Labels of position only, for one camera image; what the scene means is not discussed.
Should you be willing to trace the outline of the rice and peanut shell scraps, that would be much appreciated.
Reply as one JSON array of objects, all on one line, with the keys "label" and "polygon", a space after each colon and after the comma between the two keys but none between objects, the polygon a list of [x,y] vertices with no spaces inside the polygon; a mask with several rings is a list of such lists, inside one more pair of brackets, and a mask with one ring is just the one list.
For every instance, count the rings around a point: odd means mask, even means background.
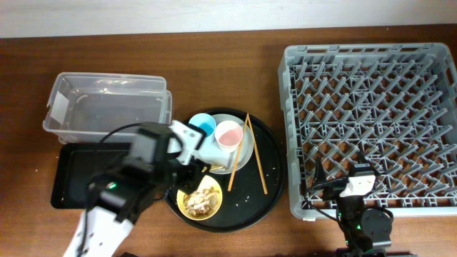
[{"label": "rice and peanut shell scraps", "polygon": [[197,218],[209,216],[219,204],[219,191],[214,187],[194,191],[190,195],[184,196],[183,203],[191,216]]}]

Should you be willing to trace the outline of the yellow bowl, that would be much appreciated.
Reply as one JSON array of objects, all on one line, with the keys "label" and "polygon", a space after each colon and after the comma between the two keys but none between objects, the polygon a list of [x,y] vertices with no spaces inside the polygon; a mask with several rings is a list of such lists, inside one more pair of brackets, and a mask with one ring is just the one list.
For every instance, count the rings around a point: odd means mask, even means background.
[{"label": "yellow bowl", "polygon": [[203,221],[212,217],[221,207],[223,192],[219,183],[210,176],[204,176],[198,188],[186,194],[179,190],[176,203],[185,217]]}]

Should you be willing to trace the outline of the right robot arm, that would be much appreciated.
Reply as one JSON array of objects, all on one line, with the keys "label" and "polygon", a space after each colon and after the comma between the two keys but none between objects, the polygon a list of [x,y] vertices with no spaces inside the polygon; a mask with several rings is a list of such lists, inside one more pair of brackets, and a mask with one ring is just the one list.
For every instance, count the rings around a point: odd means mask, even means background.
[{"label": "right robot arm", "polygon": [[323,200],[336,202],[335,220],[346,241],[345,248],[336,250],[337,256],[385,256],[391,246],[393,214],[386,208],[365,206],[363,198],[372,193],[380,173],[362,153],[357,155],[348,175],[330,181],[316,158],[311,190],[322,190]]}]

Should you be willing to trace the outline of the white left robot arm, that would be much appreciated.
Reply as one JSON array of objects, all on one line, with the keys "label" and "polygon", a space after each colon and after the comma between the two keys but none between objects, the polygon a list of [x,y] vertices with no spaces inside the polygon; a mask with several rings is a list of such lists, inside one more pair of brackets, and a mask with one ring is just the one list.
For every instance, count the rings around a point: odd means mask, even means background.
[{"label": "white left robot arm", "polygon": [[137,124],[121,164],[96,172],[88,182],[65,256],[112,256],[159,194],[170,189],[191,194],[202,187],[211,166],[196,154],[205,138],[202,128],[180,121]]}]

